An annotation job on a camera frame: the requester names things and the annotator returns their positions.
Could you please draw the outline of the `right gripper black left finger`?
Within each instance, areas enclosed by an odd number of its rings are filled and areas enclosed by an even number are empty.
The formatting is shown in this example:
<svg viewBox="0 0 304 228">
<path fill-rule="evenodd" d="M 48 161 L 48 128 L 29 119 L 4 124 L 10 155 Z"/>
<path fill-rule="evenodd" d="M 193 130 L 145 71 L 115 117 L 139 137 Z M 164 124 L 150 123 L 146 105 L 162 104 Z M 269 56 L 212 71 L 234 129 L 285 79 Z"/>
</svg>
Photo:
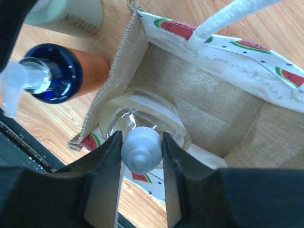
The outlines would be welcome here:
<svg viewBox="0 0 304 228">
<path fill-rule="evenodd" d="M 122 133 L 55 173 L 0 169 L 3 228 L 115 228 Z"/>
</svg>

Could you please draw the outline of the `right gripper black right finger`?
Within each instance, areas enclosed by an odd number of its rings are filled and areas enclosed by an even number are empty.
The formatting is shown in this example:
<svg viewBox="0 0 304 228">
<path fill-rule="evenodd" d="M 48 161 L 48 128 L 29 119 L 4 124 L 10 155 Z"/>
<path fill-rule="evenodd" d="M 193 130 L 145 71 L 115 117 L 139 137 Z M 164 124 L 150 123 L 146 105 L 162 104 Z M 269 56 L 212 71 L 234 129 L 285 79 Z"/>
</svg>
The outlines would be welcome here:
<svg viewBox="0 0 304 228">
<path fill-rule="evenodd" d="M 164 133 L 163 171 L 170 228 L 301 228 L 304 172 L 213 170 Z"/>
</svg>

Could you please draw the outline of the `white cap clear bottle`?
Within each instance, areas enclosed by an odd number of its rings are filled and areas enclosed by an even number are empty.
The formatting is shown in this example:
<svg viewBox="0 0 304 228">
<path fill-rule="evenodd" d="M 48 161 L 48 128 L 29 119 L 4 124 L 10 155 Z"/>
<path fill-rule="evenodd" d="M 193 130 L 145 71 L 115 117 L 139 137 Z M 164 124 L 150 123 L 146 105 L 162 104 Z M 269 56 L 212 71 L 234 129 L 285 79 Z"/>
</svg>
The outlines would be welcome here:
<svg viewBox="0 0 304 228">
<path fill-rule="evenodd" d="M 191 144 L 176 107 L 165 98 L 139 88 L 129 88 L 125 94 L 105 102 L 99 127 L 105 140 L 116 131 L 122 132 L 121 158 L 135 174 L 162 168 L 164 133 L 170 133 L 185 151 Z"/>
</svg>

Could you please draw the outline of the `large cream lid bottle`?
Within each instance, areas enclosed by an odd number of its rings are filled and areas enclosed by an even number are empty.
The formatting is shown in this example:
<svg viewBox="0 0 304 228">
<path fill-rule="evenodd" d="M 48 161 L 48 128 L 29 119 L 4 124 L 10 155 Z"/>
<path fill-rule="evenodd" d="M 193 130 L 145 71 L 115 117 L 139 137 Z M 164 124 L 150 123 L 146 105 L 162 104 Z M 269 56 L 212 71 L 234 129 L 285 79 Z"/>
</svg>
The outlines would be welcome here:
<svg viewBox="0 0 304 228">
<path fill-rule="evenodd" d="M 103 21 L 100 0 L 39 0 L 24 23 L 74 37 L 94 35 Z"/>
</svg>

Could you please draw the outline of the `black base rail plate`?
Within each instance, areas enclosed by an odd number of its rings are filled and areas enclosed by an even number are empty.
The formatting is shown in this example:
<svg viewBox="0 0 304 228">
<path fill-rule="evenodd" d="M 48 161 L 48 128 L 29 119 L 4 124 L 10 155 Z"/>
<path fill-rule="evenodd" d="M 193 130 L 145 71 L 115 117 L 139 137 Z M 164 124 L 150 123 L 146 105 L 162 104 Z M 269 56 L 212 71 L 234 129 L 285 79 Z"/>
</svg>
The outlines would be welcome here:
<svg viewBox="0 0 304 228">
<path fill-rule="evenodd" d="M 65 164 L 14 119 L 0 111 L 0 165 L 21 166 L 39 173 L 56 172 Z"/>
</svg>

